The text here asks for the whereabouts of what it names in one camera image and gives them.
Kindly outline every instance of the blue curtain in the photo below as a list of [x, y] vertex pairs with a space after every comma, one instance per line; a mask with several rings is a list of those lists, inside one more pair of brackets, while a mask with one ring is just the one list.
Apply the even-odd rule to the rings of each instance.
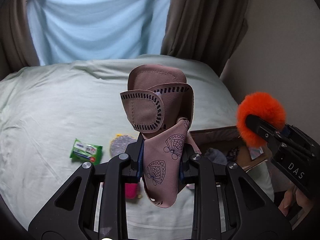
[[28, 0], [41, 65], [160, 54], [170, 0]]

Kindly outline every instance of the wall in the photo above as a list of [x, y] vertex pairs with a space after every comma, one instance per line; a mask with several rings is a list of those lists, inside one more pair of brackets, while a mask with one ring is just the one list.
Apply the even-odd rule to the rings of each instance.
[[266, 91], [320, 143], [320, 10], [314, 0], [250, 0], [248, 31], [221, 79], [235, 100]]

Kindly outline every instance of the orange fluffy ball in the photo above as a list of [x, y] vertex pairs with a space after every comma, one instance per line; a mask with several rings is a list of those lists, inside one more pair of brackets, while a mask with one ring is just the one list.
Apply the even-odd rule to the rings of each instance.
[[279, 131], [284, 128], [286, 114], [278, 100], [264, 92], [247, 95], [238, 108], [237, 128], [249, 147], [260, 147], [266, 144], [264, 139], [246, 126], [245, 119], [249, 114], [260, 117]]

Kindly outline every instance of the brown curtain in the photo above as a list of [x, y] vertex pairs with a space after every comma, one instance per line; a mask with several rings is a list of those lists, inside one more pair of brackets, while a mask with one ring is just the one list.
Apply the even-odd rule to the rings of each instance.
[[220, 76], [245, 34], [248, 0], [171, 0], [161, 54], [208, 64]]
[[39, 65], [26, 13], [27, 0], [5, 0], [0, 8], [0, 79], [8, 72]]

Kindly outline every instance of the green wet wipes package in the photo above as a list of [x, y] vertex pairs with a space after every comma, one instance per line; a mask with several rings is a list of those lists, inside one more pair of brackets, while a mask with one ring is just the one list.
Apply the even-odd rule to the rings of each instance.
[[87, 144], [75, 140], [70, 154], [70, 158], [91, 162], [93, 165], [99, 164], [102, 157], [102, 146]]

